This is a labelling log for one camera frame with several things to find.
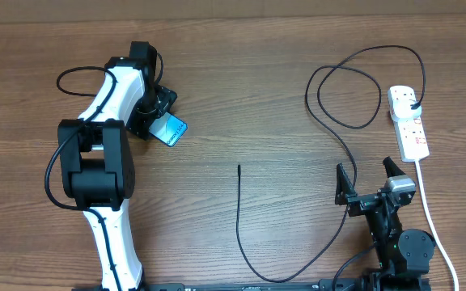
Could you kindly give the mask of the blue Galaxy smartphone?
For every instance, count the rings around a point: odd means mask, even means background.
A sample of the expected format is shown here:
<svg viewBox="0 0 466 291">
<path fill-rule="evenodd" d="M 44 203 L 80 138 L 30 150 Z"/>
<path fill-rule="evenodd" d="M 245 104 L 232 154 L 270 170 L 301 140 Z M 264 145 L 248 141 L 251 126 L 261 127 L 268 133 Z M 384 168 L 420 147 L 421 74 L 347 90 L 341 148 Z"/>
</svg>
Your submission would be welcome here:
<svg viewBox="0 0 466 291">
<path fill-rule="evenodd" d="M 181 119 L 166 112 L 149 127 L 149 132 L 169 147 L 173 147 L 184 135 L 188 126 Z"/>
</svg>

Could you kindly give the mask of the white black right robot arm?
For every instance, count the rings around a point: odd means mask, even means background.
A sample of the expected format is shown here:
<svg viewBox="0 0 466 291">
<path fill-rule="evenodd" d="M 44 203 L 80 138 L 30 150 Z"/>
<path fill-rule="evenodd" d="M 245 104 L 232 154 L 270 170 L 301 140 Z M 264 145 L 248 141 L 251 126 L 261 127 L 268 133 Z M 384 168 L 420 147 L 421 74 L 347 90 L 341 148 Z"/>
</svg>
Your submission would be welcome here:
<svg viewBox="0 0 466 291">
<path fill-rule="evenodd" d="M 355 260 L 375 251 L 379 267 L 366 270 L 346 290 L 429 290 L 430 283 L 423 276 L 430 270 L 436 242 L 424 230 L 402 228 L 398 210 L 411 203 L 415 182 L 391 158 L 383 160 L 387 180 L 374 194 L 360 196 L 337 164 L 335 203 L 344 205 L 350 217 L 364 216 L 371 233 L 372 245 L 344 263 L 334 276 L 331 287 L 336 290 L 338 278 Z"/>
</svg>

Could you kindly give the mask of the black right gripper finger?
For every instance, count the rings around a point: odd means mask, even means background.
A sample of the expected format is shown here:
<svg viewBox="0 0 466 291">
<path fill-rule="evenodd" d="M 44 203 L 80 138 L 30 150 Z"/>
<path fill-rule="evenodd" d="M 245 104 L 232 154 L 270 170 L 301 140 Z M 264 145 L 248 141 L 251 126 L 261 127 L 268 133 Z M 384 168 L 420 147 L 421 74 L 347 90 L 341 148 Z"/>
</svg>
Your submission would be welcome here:
<svg viewBox="0 0 466 291">
<path fill-rule="evenodd" d="M 336 205 L 347 205 L 348 199 L 356 197 L 356 191 L 341 163 L 337 164 L 336 174 L 337 174 L 337 186 L 336 186 L 336 194 L 335 194 L 335 204 Z"/>
<path fill-rule="evenodd" d="M 405 173 L 393 162 L 390 157 L 383 160 L 383 166 L 388 178 L 405 175 Z"/>
</svg>

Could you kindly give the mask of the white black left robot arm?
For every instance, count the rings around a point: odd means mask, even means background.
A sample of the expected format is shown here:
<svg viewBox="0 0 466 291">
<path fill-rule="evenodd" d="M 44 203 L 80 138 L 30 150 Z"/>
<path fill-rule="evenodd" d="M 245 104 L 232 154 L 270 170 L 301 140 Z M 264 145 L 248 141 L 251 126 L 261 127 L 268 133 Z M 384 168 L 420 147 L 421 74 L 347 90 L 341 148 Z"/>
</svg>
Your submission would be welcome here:
<svg viewBox="0 0 466 291">
<path fill-rule="evenodd" d="M 102 268 L 99 290 L 145 290 L 144 268 L 136 254 L 129 222 L 135 168 L 129 134 L 143 140 L 154 135 L 172 146 L 185 130 L 170 114 L 177 94 L 160 85 L 163 59 L 147 42 L 134 41 L 126 57 L 111 57 L 104 84 L 76 119 L 57 128 L 60 162 L 71 210 L 83 213 L 95 240 Z"/>
</svg>

